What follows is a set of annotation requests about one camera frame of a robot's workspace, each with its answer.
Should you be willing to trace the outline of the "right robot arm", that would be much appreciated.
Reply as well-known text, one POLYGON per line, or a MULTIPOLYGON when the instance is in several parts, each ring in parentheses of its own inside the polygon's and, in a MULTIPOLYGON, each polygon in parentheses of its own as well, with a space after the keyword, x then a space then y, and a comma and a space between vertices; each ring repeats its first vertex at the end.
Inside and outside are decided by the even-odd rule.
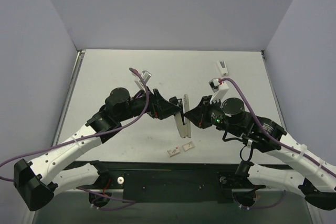
POLYGON ((252 151, 275 157, 291 168, 268 168, 248 158, 241 161, 234 175, 237 185, 246 187, 251 183, 287 190, 319 209, 335 209, 334 165, 314 155, 276 122, 245 111, 241 99, 229 98, 223 103, 210 100, 210 97, 202 97, 184 116, 200 129, 214 126, 225 135, 231 134, 232 141, 240 141, 252 151))

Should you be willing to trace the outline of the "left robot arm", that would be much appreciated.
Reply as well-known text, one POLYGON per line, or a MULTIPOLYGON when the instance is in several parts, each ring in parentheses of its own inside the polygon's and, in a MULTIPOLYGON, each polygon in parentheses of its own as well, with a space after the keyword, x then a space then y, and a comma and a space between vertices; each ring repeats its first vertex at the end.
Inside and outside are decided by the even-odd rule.
POLYGON ((30 211, 46 206, 57 194, 82 185, 104 187, 108 171, 99 161, 79 168, 65 168, 89 150, 105 143, 120 132, 121 123, 148 114, 164 120, 180 114, 182 99, 164 99, 158 89, 139 91, 130 96, 126 88, 115 88, 104 105, 74 135, 53 150, 31 161, 21 159, 14 165, 14 187, 30 211))

